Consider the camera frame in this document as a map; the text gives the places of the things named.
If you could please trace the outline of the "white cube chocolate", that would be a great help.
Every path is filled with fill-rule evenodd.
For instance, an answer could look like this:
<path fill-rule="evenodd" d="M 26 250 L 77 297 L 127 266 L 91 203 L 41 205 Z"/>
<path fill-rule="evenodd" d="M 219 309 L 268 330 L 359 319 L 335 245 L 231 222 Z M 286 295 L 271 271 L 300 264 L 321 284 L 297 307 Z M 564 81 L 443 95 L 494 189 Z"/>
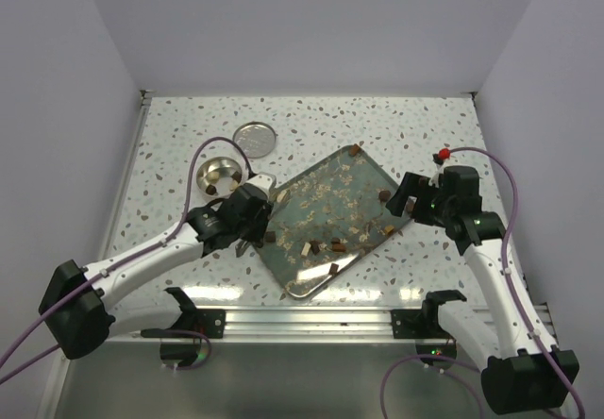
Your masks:
<path fill-rule="evenodd" d="M 303 249 L 302 249 L 301 255 L 302 255 L 303 257 L 306 257 L 306 256 L 307 256 L 307 255 L 310 253 L 310 249 L 311 249 L 311 245 L 310 245 L 309 243 L 306 243 L 306 244 L 303 246 Z"/>

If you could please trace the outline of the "dark cup chocolate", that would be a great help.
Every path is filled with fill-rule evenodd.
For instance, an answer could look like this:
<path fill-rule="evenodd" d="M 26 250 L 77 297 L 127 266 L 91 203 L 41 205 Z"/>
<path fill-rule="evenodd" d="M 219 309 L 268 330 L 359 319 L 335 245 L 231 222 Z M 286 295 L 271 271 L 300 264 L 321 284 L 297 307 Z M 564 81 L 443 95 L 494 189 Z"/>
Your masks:
<path fill-rule="evenodd" d="M 321 243 L 319 241 L 310 241 L 310 250 L 314 255 L 317 255 L 321 251 Z"/>

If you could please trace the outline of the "round metal tin lid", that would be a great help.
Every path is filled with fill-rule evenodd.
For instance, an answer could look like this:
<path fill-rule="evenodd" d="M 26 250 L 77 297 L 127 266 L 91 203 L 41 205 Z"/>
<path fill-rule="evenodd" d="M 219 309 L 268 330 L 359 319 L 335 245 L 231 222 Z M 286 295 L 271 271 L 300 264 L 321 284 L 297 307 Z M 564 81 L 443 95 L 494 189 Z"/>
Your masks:
<path fill-rule="evenodd" d="M 235 130 L 233 141 L 242 148 L 250 159 L 260 159 L 266 157 L 275 149 L 277 134 L 266 123 L 248 122 Z"/>

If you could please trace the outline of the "metal serving tongs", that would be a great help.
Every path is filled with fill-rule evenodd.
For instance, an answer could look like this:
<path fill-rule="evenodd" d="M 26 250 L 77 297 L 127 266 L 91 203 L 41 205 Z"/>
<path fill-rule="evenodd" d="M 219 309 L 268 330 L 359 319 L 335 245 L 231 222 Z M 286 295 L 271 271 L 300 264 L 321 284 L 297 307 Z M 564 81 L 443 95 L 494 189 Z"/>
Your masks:
<path fill-rule="evenodd" d="M 271 211 L 269 219 L 273 219 L 285 207 L 286 202 L 289 200 L 289 197 L 290 192 L 287 190 L 277 193 L 274 196 L 273 209 Z M 235 247 L 235 255 L 237 258 L 241 258 L 251 246 L 258 249 L 263 247 L 263 245 L 264 239 L 261 239 L 258 242 L 247 242 L 244 240 L 240 240 Z"/>

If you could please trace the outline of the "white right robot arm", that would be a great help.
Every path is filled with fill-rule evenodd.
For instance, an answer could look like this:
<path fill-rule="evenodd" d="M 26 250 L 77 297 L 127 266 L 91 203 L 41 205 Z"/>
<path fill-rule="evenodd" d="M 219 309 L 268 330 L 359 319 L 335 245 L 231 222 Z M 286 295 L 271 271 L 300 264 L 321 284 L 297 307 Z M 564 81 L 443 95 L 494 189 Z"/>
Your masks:
<path fill-rule="evenodd" d="M 579 361 L 573 351 L 559 348 L 531 304 L 511 264 L 501 218 L 482 208 L 478 172 L 452 166 L 433 178 L 406 173 L 386 208 L 445 230 L 478 281 L 494 324 L 487 327 L 463 293 L 444 290 L 427 293 L 419 310 L 393 310 L 394 336 L 461 344 L 496 414 L 561 407 Z"/>

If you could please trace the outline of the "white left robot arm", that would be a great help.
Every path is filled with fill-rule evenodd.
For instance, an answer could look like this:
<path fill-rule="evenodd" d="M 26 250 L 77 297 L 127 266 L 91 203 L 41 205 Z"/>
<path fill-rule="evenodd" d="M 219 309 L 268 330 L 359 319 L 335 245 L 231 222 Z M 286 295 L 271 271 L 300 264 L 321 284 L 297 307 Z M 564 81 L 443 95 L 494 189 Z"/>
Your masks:
<path fill-rule="evenodd" d="M 260 242 L 273 209 L 274 188 L 273 177 L 253 176 L 217 209 L 210 204 L 193 208 L 174 226 L 119 256 L 86 267 L 73 260 L 57 267 L 39 314 L 65 357 L 83 358 L 116 334 L 119 320 L 111 309 L 144 284 L 238 240 Z"/>

